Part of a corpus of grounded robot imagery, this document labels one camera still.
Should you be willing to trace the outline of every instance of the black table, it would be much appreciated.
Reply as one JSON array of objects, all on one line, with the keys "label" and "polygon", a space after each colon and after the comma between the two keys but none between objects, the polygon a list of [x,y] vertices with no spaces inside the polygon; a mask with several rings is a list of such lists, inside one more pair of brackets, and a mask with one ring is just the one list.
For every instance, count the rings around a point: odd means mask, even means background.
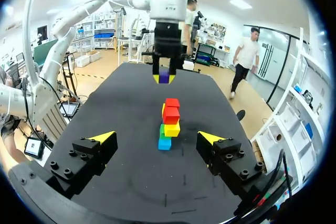
[{"label": "black table", "polygon": [[[119,149],[103,174],[72,200],[122,219],[220,223],[233,217],[238,196],[213,177],[198,154],[198,131],[249,140],[215,81],[178,70],[173,83],[156,84],[151,66],[124,63],[90,95],[54,146],[47,162],[72,149],[71,141],[116,131]],[[180,101],[178,138],[168,152],[157,149],[166,98]]]}]

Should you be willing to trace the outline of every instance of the person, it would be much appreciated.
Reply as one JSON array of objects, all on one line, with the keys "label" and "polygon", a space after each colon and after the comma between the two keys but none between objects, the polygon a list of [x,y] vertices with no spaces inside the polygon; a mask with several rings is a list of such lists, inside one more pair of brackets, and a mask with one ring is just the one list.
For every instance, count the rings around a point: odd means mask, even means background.
[{"label": "person", "polygon": [[[0,81],[6,86],[13,86],[12,78],[1,66]],[[8,153],[16,162],[21,163],[29,160],[20,150],[16,148],[15,145],[14,130],[19,126],[19,123],[20,120],[17,120],[14,116],[0,113],[1,138],[4,141]]]},{"label": "person", "polygon": [[[197,9],[197,0],[188,0],[187,2],[187,12],[184,22],[180,22],[179,29],[181,32],[181,46],[182,54],[187,54],[191,56],[193,54],[193,48],[191,44],[191,32],[193,30],[194,24],[194,14],[193,12]],[[182,65],[184,63],[184,57],[181,59],[181,65],[178,69],[183,69]]]},{"label": "person", "polygon": [[[236,89],[241,80],[245,79],[248,70],[253,68],[254,72],[259,66],[259,38],[260,30],[256,27],[251,29],[251,37],[244,38],[244,40],[239,44],[234,59],[233,64],[236,66],[236,74],[231,86],[230,99],[233,99],[236,95]],[[253,66],[254,58],[256,58],[256,64]]]}]

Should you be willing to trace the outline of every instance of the blue block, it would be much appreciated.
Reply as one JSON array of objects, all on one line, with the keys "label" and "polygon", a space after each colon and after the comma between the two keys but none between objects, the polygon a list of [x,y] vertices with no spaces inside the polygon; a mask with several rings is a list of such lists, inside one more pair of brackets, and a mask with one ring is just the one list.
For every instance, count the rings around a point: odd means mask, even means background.
[{"label": "blue block", "polygon": [[169,72],[168,71],[160,71],[159,73],[159,83],[169,83]]},{"label": "blue block", "polygon": [[159,146],[158,146],[159,150],[169,151],[171,147],[172,147],[171,139],[159,139]]}]

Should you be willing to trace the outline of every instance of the chair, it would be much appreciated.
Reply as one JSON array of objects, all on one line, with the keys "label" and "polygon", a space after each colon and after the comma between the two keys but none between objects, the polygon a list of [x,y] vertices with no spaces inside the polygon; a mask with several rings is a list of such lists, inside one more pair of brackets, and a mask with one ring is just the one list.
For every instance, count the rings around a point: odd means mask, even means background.
[{"label": "chair", "polygon": [[245,116],[245,110],[241,110],[237,113],[238,120],[241,121]]}]

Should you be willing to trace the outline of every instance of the ceiling light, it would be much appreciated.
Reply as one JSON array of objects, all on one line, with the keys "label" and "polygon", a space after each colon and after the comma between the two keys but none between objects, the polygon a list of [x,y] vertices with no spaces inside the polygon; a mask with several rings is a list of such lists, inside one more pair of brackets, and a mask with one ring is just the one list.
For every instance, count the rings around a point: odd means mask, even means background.
[{"label": "ceiling light", "polygon": [[14,13],[14,8],[10,5],[4,5],[3,10],[9,16],[12,16]]},{"label": "ceiling light", "polygon": [[47,14],[56,14],[56,13],[59,13],[60,11],[61,11],[60,9],[51,9],[47,11]]},{"label": "ceiling light", "polygon": [[247,4],[244,0],[231,0],[230,3],[243,10],[252,8],[252,6]]}]

